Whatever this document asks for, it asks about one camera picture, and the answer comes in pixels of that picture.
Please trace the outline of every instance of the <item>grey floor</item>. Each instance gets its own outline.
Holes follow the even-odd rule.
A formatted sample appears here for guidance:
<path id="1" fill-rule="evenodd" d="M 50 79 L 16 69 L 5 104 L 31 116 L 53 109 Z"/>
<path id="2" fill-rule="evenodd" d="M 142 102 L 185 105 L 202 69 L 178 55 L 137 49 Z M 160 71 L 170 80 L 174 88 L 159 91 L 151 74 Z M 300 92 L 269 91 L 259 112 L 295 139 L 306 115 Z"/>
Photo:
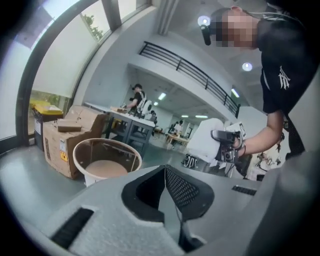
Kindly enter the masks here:
<path id="1" fill-rule="evenodd" d="M 184 154 L 150 144 L 142 168 L 181 166 Z M 40 229 L 49 216 L 85 188 L 84 177 L 71 180 L 50 167 L 36 146 L 0 156 L 0 184 L 16 216 Z"/>

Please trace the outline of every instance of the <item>black t-shirt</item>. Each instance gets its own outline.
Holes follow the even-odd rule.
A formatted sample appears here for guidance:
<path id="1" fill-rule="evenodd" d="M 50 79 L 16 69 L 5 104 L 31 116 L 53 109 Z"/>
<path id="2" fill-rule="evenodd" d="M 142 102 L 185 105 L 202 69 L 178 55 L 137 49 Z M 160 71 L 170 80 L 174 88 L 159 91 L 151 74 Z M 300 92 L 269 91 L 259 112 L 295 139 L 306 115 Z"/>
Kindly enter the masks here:
<path id="1" fill-rule="evenodd" d="M 262 19 L 258 23 L 257 45 L 263 67 L 263 111 L 283 112 L 288 119 L 290 156 L 300 154 L 304 146 L 288 114 L 308 88 L 319 60 L 306 40 L 304 27 L 297 21 Z"/>
<path id="2" fill-rule="evenodd" d="M 141 91 L 143 97 L 146 96 L 145 92 L 144 91 Z M 142 96 L 141 96 L 141 93 L 140 92 L 136 92 L 135 95 L 134 95 L 134 98 L 133 99 L 136 99 L 137 100 L 137 103 L 135 106 L 133 106 L 131 108 L 131 111 L 136 111 L 137 110 L 137 106 L 140 104 L 140 102 L 142 101 Z"/>

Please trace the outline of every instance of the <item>table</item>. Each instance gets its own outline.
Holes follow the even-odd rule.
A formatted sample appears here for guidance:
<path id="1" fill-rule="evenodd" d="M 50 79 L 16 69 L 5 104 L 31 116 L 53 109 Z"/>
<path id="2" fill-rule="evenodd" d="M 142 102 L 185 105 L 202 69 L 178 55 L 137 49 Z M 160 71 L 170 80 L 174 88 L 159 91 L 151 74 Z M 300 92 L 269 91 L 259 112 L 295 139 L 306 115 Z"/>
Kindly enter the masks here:
<path id="1" fill-rule="evenodd" d="M 103 133 L 105 134 L 106 139 L 109 139 L 110 136 L 114 136 L 112 138 L 113 140 L 132 146 L 140 153 L 141 158 L 144 157 L 149 144 L 150 136 L 154 127 L 156 126 L 154 122 L 138 118 L 128 113 L 119 113 L 110 109 L 109 107 L 96 105 L 89 102 L 85 102 L 83 105 L 109 114 L 109 118 L 106 121 L 106 130 Z M 112 127 L 115 119 L 120 120 L 119 126 Z"/>
<path id="2" fill-rule="evenodd" d="M 178 141 L 178 142 L 182 142 L 182 145 L 184 147 L 186 147 L 190 141 L 190 139 L 186 139 L 186 138 L 180 138 L 178 136 L 172 135 L 172 134 L 168 134 L 165 138 L 165 140 L 168 140 L 169 138 L 169 144 L 172 142 L 172 140 Z"/>

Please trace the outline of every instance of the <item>white t-shirt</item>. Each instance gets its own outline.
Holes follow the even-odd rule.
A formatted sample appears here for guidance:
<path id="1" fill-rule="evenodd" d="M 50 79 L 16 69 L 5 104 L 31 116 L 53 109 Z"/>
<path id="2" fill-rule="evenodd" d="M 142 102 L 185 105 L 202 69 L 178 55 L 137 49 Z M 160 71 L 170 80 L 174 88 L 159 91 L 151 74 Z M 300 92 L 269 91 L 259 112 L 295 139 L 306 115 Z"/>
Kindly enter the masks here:
<path id="1" fill-rule="evenodd" d="M 176 124 L 174 126 L 174 131 L 176 131 L 176 130 L 177 130 L 177 133 L 180 133 L 182 131 L 182 125 L 180 125 L 179 123 Z"/>

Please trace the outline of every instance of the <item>ceiling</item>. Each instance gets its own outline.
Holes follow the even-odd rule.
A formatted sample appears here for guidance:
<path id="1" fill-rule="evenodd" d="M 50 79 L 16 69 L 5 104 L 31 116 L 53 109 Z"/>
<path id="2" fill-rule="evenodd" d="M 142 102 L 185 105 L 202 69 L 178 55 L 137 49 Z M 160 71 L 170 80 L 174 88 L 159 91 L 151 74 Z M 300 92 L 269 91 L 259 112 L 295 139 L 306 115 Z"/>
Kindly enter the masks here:
<path id="1" fill-rule="evenodd" d="M 218 47 L 215 43 L 207 46 L 204 43 L 197 21 L 199 16 L 210 16 L 219 8 L 234 5 L 249 12 L 262 12 L 266 9 L 265 0 L 180 0 L 170 21 L 169 31 L 179 34 L 201 47 L 233 77 L 236 81 L 233 86 L 239 89 L 240 96 L 243 96 L 241 86 L 248 87 L 246 96 L 250 97 L 252 102 L 257 102 L 262 100 L 260 84 L 261 52 L 258 49 L 240 50 L 235 47 Z M 253 68 L 250 72 L 242 69 L 245 62 L 252 64 Z"/>
<path id="2" fill-rule="evenodd" d="M 134 83 L 137 82 L 143 86 L 143 91 L 146 93 L 148 100 L 151 100 L 153 103 L 158 102 L 158 108 L 173 113 L 174 116 L 181 117 L 181 115 L 188 115 L 189 118 L 184 119 L 195 125 L 199 125 L 203 120 L 196 118 L 196 115 L 218 118 L 223 122 L 225 121 L 212 106 L 179 86 L 139 69 L 134 69 L 131 72 L 131 76 L 134 79 Z M 163 100 L 158 100 L 161 93 L 165 93 L 166 96 Z"/>

